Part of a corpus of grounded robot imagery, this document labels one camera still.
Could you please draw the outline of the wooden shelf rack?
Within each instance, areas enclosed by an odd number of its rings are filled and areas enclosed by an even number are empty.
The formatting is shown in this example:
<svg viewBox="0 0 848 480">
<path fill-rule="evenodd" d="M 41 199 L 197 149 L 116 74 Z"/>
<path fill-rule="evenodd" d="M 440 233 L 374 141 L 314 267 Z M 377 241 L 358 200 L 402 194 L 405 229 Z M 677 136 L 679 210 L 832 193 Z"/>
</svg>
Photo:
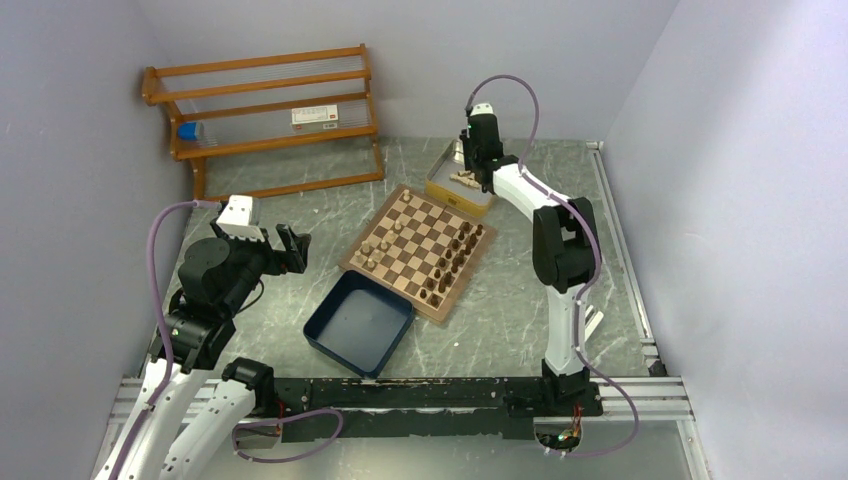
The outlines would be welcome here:
<svg viewBox="0 0 848 480">
<path fill-rule="evenodd" d="M 216 157 L 280 152 L 303 145 L 368 139 L 375 164 L 366 173 L 356 166 L 329 173 L 323 179 L 254 190 L 264 198 L 291 193 L 380 181 L 385 164 L 378 143 L 379 122 L 371 88 L 372 62 L 364 44 L 247 59 L 144 69 L 141 97 L 163 108 L 169 122 L 168 144 L 176 162 L 188 164 L 193 196 L 225 200 L 247 194 L 244 187 L 207 186 L 207 163 Z M 291 110 L 338 106 L 338 127 L 294 131 Z M 198 122 L 197 141 L 177 138 L 177 127 Z"/>
</svg>

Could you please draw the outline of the small white plastic part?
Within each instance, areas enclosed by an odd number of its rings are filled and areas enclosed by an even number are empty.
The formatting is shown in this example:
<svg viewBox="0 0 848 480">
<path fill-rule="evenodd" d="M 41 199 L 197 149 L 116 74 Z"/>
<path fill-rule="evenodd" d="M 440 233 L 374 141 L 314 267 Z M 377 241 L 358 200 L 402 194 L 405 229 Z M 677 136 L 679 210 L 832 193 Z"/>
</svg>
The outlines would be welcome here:
<svg viewBox="0 0 848 480">
<path fill-rule="evenodd" d="M 584 314 L 585 339 L 588 340 L 604 320 L 604 313 L 590 305 Z"/>
</svg>

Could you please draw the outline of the blue square tray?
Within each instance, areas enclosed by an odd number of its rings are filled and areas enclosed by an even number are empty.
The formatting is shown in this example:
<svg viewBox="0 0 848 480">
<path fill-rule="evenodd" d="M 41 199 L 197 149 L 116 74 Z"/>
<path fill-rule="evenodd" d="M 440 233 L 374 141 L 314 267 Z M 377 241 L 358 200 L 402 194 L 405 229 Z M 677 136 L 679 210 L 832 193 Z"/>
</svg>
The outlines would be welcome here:
<svg viewBox="0 0 848 480">
<path fill-rule="evenodd" d="M 410 301 L 357 271 L 347 271 L 303 326 L 316 350 L 354 374 L 380 376 L 415 317 Z"/>
</svg>

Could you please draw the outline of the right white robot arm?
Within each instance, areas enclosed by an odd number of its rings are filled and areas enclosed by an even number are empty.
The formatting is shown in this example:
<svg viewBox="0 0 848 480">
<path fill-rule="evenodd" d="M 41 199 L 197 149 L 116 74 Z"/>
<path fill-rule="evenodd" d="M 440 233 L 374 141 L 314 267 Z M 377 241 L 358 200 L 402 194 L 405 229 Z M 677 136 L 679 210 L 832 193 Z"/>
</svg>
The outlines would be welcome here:
<svg viewBox="0 0 848 480">
<path fill-rule="evenodd" d="M 548 343 L 542 373 L 508 382 L 504 398 L 510 415 L 564 416 L 583 409 L 598 413 L 596 390 L 584 355 L 581 298 L 600 263 L 591 203 L 560 197 L 514 155 L 507 155 L 498 120 L 488 104 L 466 110 L 460 134 L 464 167 L 485 193 L 514 206 L 532 224 L 532 265 L 548 299 Z"/>
</svg>

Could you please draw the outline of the wooden chess board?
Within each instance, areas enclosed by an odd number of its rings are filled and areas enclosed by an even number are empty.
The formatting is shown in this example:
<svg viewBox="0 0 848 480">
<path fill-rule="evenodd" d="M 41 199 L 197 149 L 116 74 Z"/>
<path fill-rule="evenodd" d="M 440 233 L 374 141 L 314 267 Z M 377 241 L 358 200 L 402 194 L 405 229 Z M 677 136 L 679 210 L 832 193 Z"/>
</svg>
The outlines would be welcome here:
<svg viewBox="0 0 848 480">
<path fill-rule="evenodd" d="M 404 190 L 409 190 L 412 196 L 409 203 L 401 200 Z M 465 288 L 447 311 L 428 307 L 419 297 L 419 291 L 430 273 L 432 263 L 439 258 L 443 248 L 464 221 L 481 223 L 486 228 L 479 246 L 471 256 L 466 288 L 497 231 L 482 221 L 406 185 L 398 186 L 387 197 L 382 207 L 341 257 L 338 265 L 344 271 L 357 271 L 401 295 L 409 300 L 422 316 L 442 324 L 448 320 Z M 386 240 L 390 230 L 395 230 L 398 238 L 394 243 L 389 243 L 389 249 L 384 252 L 381 261 L 376 262 L 374 270 L 366 268 L 366 261 L 371 256 L 365 258 L 362 265 L 354 263 L 354 256 L 357 252 L 361 253 L 364 241 L 372 244 L 373 254 L 375 250 L 380 250 L 380 241 Z"/>
</svg>

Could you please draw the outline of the gold metal tin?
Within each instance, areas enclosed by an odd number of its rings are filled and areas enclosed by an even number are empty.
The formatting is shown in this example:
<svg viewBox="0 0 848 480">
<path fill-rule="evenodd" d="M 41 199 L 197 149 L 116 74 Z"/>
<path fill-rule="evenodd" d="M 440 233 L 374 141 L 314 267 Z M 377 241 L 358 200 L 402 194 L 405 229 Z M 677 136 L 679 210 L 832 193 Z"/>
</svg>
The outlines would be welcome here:
<svg viewBox="0 0 848 480">
<path fill-rule="evenodd" d="M 451 140 L 436 159 L 426 175 L 426 193 L 474 217 L 483 217 L 495 197 L 480 189 L 468 188 L 449 179 L 452 173 L 465 171 L 463 145 L 459 139 Z"/>
</svg>

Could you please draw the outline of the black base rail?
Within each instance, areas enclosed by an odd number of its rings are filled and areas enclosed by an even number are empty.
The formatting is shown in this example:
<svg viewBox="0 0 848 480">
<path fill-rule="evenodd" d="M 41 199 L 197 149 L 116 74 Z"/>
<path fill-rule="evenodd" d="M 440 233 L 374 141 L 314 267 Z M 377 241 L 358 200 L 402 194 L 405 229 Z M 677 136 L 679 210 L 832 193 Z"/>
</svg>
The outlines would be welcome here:
<svg viewBox="0 0 848 480">
<path fill-rule="evenodd" d="M 282 378 L 255 409 L 282 417 L 284 443 L 326 439 L 495 435 L 532 440 L 545 418 L 568 422 L 603 414 L 600 388 L 547 377 L 364 380 Z"/>
</svg>

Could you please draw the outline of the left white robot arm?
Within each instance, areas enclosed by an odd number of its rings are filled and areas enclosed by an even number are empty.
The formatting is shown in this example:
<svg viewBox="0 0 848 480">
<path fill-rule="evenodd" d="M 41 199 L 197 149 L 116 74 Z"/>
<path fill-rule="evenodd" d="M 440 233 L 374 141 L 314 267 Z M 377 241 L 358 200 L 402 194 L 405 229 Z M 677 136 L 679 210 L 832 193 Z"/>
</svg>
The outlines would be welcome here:
<svg viewBox="0 0 848 480">
<path fill-rule="evenodd" d="M 233 337 L 234 319 L 265 275 L 306 270 L 312 237 L 279 224 L 272 248 L 265 229 L 253 241 L 213 228 L 194 242 L 178 270 L 164 332 L 150 346 L 142 389 L 97 476 L 100 479 L 196 479 L 234 427 L 249 415 L 279 413 L 272 367 L 237 358 L 223 371 L 211 399 L 185 417 Z"/>
</svg>

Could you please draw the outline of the dark chess pieces group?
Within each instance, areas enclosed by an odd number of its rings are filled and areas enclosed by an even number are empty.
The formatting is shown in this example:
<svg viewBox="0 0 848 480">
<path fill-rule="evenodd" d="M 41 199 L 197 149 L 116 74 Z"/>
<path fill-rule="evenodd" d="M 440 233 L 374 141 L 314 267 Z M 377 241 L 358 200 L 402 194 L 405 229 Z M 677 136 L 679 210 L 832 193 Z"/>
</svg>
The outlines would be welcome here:
<svg viewBox="0 0 848 480">
<path fill-rule="evenodd" d="M 481 223 L 464 221 L 443 248 L 419 291 L 430 308 L 447 311 L 459 298 L 471 267 L 471 256 L 479 246 L 486 228 Z"/>
</svg>

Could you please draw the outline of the white red box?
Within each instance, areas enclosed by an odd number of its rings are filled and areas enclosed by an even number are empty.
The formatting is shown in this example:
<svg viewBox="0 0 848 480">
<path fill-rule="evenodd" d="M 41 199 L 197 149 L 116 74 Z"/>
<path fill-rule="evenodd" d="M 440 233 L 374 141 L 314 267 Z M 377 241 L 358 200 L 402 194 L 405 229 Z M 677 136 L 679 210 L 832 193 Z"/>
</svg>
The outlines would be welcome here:
<svg viewBox="0 0 848 480">
<path fill-rule="evenodd" d="M 320 105 L 291 110 L 291 127 L 294 131 L 323 131 L 338 127 L 338 106 Z"/>
</svg>

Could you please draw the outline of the light chess pieces pile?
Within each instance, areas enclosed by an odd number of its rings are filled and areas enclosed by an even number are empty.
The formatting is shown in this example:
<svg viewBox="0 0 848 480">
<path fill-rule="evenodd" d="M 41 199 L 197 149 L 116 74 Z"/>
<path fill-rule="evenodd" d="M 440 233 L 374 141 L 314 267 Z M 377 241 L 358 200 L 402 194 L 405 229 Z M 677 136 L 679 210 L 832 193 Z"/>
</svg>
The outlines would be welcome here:
<svg viewBox="0 0 848 480">
<path fill-rule="evenodd" d="M 468 188 L 481 188 L 481 185 L 476 181 L 475 176 L 471 171 L 458 171 L 456 173 L 452 173 L 449 176 L 449 179 L 454 182 L 458 182 L 459 184 L 464 185 Z"/>
</svg>

